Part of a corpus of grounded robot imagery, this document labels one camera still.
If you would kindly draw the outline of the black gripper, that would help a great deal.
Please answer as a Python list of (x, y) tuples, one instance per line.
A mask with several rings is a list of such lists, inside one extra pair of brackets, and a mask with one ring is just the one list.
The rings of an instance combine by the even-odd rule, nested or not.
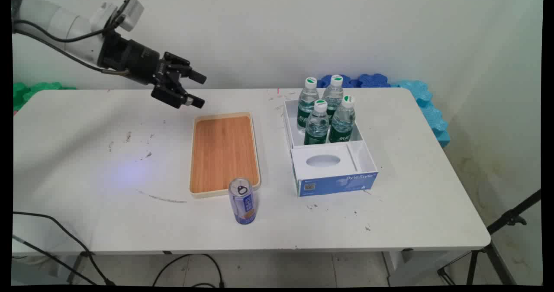
[[(118, 32), (110, 31), (103, 38), (98, 66), (127, 71), (124, 77), (137, 83), (154, 84), (151, 96), (176, 109), (181, 106), (201, 109), (205, 105), (204, 99), (188, 93), (178, 80), (184, 77), (200, 84), (206, 81), (206, 76), (195, 71), (187, 59), (168, 51), (161, 56), (159, 52), (139, 42), (123, 38)], [(178, 77), (167, 77), (170, 74)]]

